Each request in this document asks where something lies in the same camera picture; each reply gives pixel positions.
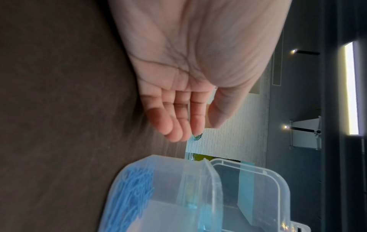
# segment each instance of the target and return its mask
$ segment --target clear plastic box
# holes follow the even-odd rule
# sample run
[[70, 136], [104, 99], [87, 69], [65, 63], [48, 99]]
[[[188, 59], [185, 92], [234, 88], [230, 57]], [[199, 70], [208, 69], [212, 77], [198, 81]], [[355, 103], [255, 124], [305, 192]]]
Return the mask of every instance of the clear plastic box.
[[222, 182], [222, 231], [297, 231], [290, 221], [289, 187], [280, 175], [224, 159], [210, 163]]
[[99, 232], [126, 231], [111, 227], [111, 212], [118, 204], [114, 193], [121, 189], [131, 168], [151, 172], [153, 193], [127, 232], [220, 232], [223, 218], [222, 185], [208, 160], [193, 162], [150, 156], [125, 167], [115, 178], [107, 197]]

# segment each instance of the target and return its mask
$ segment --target hand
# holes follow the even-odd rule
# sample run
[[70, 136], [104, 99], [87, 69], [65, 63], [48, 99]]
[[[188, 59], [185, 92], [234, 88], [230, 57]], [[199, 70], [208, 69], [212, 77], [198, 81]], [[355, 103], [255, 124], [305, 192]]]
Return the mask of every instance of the hand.
[[[152, 126], [186, 141], [219, 128], [261, 76], [291, 0], [110, 0]], [[188, 104], [190, 103], [190, 123]]]

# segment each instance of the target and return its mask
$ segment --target container lid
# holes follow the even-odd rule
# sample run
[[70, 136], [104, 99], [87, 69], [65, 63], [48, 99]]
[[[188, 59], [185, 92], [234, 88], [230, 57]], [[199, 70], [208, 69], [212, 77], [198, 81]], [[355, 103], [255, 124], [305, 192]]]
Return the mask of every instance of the container lid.
[[222, 231], [291, 231], [290, 191], [280, 175], [224, 159], [210, 163], [222, 182]]

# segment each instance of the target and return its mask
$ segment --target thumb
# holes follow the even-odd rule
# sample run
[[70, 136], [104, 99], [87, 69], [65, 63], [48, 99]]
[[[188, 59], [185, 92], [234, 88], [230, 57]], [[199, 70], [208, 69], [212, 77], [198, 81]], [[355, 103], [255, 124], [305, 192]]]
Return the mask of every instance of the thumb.
[[208, 110], [208, 119], [213, 128], [220, 128], [241, 106], [257, 78], [244, 85], [232, 88], [218, 88]]

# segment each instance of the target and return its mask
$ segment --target brown surface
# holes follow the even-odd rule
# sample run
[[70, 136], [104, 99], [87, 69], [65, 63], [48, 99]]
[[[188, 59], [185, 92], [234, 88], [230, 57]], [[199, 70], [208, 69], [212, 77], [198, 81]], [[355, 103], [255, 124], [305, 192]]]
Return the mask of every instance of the brown surface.
[[101, 2], [0, 2], [1, 232], [96, 231], [122, 167], [185, 155], [148, 124]]

